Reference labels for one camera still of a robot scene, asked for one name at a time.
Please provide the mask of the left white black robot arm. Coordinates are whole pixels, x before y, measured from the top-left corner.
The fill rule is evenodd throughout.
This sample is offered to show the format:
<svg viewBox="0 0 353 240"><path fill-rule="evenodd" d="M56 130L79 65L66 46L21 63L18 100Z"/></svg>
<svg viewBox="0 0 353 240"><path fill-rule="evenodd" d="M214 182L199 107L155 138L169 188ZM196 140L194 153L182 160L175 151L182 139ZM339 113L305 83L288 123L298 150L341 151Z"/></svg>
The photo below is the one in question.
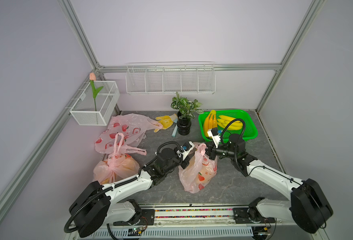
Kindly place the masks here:
<svg viewBox="0 0 353 240"><path fill-rule="evenodd" d="M194 147L191 141L182 146L177 142L166 142L158 147L156 156L140 167L136 175L112 184L90 183L69 207L70 218L64 225L64 232L78 232L81 238L85 238L103 224L138 223L142 210L129 197L159 185L176 168L186 168Z"/></svg>

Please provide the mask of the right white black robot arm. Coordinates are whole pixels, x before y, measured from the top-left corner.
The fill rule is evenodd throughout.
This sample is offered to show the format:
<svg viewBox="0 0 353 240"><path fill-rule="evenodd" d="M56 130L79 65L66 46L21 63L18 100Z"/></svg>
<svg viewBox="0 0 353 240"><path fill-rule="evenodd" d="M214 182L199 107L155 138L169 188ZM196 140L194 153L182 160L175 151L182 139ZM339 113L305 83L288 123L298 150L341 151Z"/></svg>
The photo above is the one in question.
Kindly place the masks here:
<svg viewBox="0 0 353 240"><path fill-rule="evenodd" d="M224 142L225 132L226 129L223 129L219 133L214 127L207 130L207 135L212 139L206 148L209 158L229 158L244 177L257 179L286 198L284 201L256 198L248 205L247 211L237 214L237 220L260 223L269 218L280 219L295 223L310 234L327 226L327 220L334 212L315 180L294 178L269 167L247 153L243 133L230 134L228 141Z"/></svg>

